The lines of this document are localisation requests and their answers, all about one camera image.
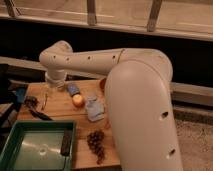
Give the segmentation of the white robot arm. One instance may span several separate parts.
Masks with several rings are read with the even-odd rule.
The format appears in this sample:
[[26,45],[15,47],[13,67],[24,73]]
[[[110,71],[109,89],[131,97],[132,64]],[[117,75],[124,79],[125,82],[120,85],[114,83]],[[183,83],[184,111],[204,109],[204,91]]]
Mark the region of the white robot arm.
[[75,52],[59,41],[39,55],[45,80],[65,81],[68,70],[106,77],[105,102],[122,171],[183,171],[174,121],[169,58],[147,48]]

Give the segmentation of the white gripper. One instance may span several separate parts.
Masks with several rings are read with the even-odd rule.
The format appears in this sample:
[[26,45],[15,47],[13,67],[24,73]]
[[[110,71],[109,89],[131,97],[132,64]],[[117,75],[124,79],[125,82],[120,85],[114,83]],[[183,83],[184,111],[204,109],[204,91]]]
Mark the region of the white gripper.
[[45,73],[45,81],[51,88],[61,88],[65,84],[65,73]]

